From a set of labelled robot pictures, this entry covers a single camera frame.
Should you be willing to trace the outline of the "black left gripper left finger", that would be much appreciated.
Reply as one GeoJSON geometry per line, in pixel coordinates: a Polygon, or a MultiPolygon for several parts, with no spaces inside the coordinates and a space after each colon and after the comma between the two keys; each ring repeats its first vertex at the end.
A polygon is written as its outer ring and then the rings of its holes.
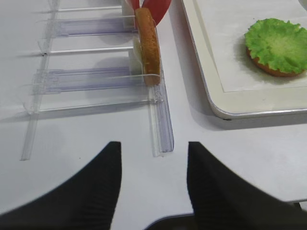
{"type": "Polygon", "coordinates": [[[0,216],[2,230],[108,230],[121,188],[121,143],[109,142],[72,178],[0,216]]]}

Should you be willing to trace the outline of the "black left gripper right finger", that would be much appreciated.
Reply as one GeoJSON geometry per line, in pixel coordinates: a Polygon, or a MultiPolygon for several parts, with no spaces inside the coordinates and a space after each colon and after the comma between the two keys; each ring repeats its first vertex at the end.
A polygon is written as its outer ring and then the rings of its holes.
{"type": "Polygon", "coordinates": [[[200,230],[305,230],[307,213],[251,185],[189,142],[187,186],[200,230]]]}

